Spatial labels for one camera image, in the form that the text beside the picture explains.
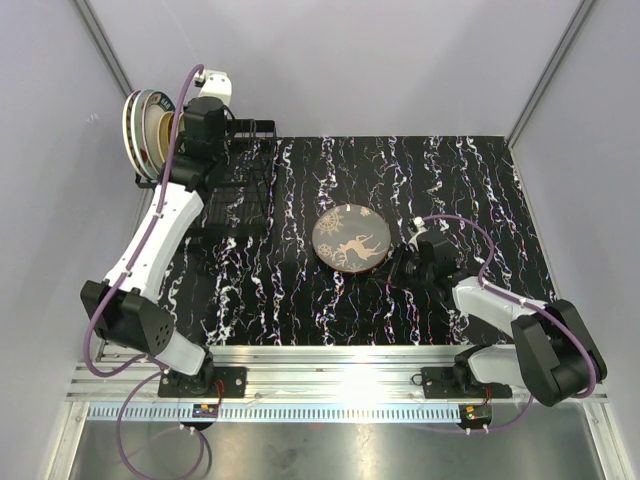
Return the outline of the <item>grey plate deer pattern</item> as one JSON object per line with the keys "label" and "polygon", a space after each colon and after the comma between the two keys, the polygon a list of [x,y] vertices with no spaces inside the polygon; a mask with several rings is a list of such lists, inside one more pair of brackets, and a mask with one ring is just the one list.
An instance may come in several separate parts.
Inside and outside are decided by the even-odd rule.
{"label": "grey plate deer pattern", "polygon": [[324,212],[312,230],[315,254],[330,268],[359,274],[381,264],[392,245],[387,222],[374,210],[344,204]]}

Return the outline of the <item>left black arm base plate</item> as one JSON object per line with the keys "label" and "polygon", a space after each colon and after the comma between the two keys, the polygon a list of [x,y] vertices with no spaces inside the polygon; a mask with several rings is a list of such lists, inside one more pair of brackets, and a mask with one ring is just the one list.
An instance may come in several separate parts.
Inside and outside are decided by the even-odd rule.
{"label": "left black arm base plate", "polygon": [[160,398],[181,399],[243,399],[246,391],[248,369],[245,367],[218,366],[204,374],[186,376],[170,370],[159,380]]}

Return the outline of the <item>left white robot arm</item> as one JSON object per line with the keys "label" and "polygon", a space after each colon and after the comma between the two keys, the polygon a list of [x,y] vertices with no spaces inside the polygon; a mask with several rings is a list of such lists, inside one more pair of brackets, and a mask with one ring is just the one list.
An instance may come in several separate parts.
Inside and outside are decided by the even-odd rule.
{"label": "left white robot arm", "polygon": [[177,332],[158,300],[174,253],[226,169],[232,119],[219,98],[188,102],[174,121],[162,179],[130,244],[102,281],[82,287],[80,298],[90,318],[83,358],[95,376],[122,371],[100,370],[92,362],[89,343],[98,337],[137,351],[140,359],[159,366],[167,381],[179,381],[194,397],[213,390],[211,354]]}

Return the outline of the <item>small cream floral plate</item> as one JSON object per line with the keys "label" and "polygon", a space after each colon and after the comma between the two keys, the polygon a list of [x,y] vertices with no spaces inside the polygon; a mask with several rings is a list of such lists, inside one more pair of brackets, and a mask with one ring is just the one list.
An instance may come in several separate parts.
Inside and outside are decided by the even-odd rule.
{"label": "small cream floral plate", "polygon": [[166,162],[168,155],[171,126],[174,118],[174,112],[165,112],[158,123],[156,145],[159,152],[160,161],[162,164]]}

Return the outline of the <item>white plate dark green rim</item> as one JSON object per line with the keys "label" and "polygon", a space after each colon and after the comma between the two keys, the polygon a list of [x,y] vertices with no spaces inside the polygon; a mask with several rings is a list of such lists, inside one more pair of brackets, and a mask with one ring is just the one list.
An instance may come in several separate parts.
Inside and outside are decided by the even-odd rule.
{"label": "white plate dark green rim", "polygon": [[160,148],[157,140],[160,120],[165,113],[173,112],[174,110],[175,107],[170,97],[157,90],[152,91],[143,103],[141,151],[146,158],[146,163],[154,179],[158,178],[162,170]]}

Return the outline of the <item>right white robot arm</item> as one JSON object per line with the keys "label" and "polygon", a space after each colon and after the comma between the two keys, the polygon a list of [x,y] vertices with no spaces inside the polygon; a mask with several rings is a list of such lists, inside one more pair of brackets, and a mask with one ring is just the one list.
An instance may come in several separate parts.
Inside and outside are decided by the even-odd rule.
{"label": "right white robot arm", "polygon": [[386,281],[421,289],[431,300],[511,338],[507,345],[475,345],[454,357],[447,379],[465,397],[492,387],[518,387],[551,407],[590,396],[607,377],[606,363],[574,304],[532,300],[499,288],[460,268],[443,243],[400,246]]}

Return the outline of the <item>white plate watermelon pattern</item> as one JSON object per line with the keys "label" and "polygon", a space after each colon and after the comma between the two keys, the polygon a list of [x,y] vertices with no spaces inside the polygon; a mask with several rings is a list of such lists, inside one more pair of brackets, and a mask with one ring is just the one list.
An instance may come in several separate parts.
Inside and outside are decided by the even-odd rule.
{"label": "white plate watermelon pattern", "polygon": [[152,91],[150,89],[140,90],[140,94],[134,100],[132,114],[131,114],[131,132],[132,132],[133,149],[137,156],[138,162],[140,163],[141,168],[143,170],[142,177],[144,177],[146,180],[154,180],[154,178],[151,176],[150,168],[146,163],[146,158],[143,155],[143,152],[141,151],[141,147],[142,147],[141,120],[142,120],[143,103],[147,99],[147,97],[151,94],[151,92]]}

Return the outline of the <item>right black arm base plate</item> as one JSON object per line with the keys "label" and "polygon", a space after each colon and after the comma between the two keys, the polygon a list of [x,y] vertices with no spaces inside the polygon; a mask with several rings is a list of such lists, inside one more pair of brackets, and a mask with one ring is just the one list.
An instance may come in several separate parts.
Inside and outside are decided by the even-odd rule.
{"label": "right black arm base plate", "polygon": [[508,385],[480,383],[460,366],[423,367],[418,385],[426,399],[509,399],[513,396]]}

